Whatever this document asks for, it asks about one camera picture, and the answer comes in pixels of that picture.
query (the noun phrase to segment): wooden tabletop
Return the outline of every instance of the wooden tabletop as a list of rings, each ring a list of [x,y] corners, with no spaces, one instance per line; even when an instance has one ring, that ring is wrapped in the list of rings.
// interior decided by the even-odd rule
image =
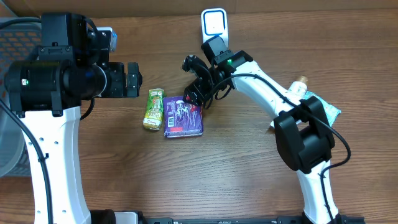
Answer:
[[[397,223],[398,10],[275,12],[228,16],[229,46],[245,50],[285,88],[297,76],[342,110],[333,127],[352,160],[331,171],[340,213]],[[138,62],[136,99],[96,100],[80,124],[89,209],[141,210],[147,217],[264,218],[300,215],[296,173],[280,158],[270,117],[232,91],[203,112],[203,136],[166,139],[142,127],[148,91],[183,94],[194,76],[183,59],[200,50],[200,16],[95,19],[118,33],[113,62]],[[84,102],[82,111],[88,103]],[[346,157],[336,140],[332,162]],[[32,223],[29,178],[0,179],[0,223]]]

